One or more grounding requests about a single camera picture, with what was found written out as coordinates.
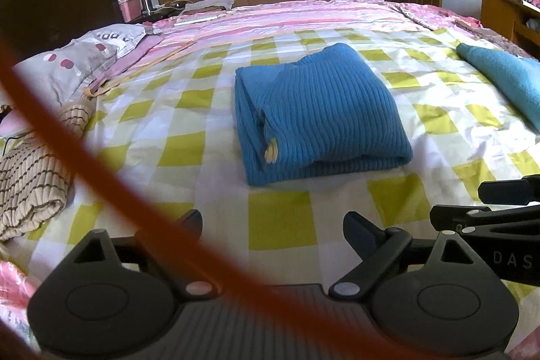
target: thermos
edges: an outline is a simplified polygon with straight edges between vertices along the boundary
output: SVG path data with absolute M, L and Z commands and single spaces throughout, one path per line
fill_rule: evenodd
M 142 4 L 142 14 L 150 14 L 154 11 L 152 0 L 140 0 Z

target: checkered bed sheet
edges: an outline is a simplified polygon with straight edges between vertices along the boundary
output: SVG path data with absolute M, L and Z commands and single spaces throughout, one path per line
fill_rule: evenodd
M 480 204 L 482 181 L 540 173 L 537 137 L 498 90 L 459 59 L 460 41 L 494 47 L 451 29 L 340 28 L 201 49 L 159 63 L 99 98 L 86 144 L 169 218 L 199 209 L 203 240 L 266 282 L 328 288 L 360 262 L 342 235 L 346 212 L 434 238 L 432 205 Z M 235 130 L 235 70 L 296 61 L 338 42 L 357 50 L 390 89 L 413 161 L 388 171 L 249 187 Z M 15 262 L 43 279 L 94 228 L 111 236 L 134 233 L 76 180 L 70 206 L 8 248 Z M 511 349 L 538 326 L 540 307 L 537 290 L 509 288 L 524 304 Z

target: pink storage box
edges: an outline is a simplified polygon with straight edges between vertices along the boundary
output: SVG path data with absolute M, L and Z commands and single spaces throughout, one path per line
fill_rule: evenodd
M 118 1 L 125 22 L 136 19 L 141 15 L 142 5 L 140 0 Z

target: dark wooden headboard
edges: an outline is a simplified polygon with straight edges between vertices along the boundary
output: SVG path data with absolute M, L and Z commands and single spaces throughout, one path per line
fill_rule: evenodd
M 0 0 L 0 32 L 23 59 L 121 22 L 118 0 Z

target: teal fabric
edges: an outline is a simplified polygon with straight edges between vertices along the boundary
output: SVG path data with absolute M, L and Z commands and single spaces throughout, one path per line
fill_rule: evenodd
M 483 73 L 540 132 L 540 63 L 460 44 L 458 55 Z
M 234 90 L 250 185 L 389 169 L 412 159 L 392 95 L 350 46 L 239 68 Z M 266 163 L 272 139 L 277 161 Z

